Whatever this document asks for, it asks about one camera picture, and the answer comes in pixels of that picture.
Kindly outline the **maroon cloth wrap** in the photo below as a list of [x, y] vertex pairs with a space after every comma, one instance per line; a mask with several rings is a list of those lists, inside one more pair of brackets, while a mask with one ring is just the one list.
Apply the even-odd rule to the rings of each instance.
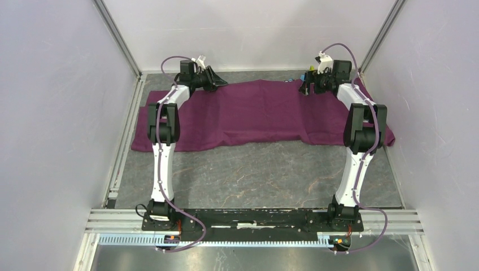
[[246, 143], [343, 145], [349, 109], [330, 91], [304, 95], [300, 80], [255, 80], [196, 90], [178, 110], [177, 152]]

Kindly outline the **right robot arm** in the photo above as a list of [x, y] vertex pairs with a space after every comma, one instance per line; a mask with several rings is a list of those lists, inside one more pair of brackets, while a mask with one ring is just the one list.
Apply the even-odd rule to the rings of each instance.
[[318, 67], [304, 74], [299, 92], [323, 94], [331, 92], [348, 110], [343, 144], [346, 164], [340, 186], [328, 206], [326, 223], [333, 230], [343, 229], [349, 221], [359, 217], [360, 191], [367, 167], [386, 136], [387, 108], [368, 98], [350, 79], [352, 63], [333, 60], [330, 56], [317, 56]]

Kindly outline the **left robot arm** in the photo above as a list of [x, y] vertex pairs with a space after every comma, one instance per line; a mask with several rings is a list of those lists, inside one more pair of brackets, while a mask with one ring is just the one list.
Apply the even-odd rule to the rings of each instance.
[[155, 169], [146, 214], [148, 220], [155, 220], [164, 230], [171, 230], [177, 224], [176, 210], [172, 206], [172, 164], [181, 133], [179, 109], [197, 89], [212, 92], [228, 84], [211, 66], [205, 65], [205, 56], [177, 58], [181, 60], [180, 71], [172, 79], [170, 91], [147, 106], [147, 137], [152, 143]]

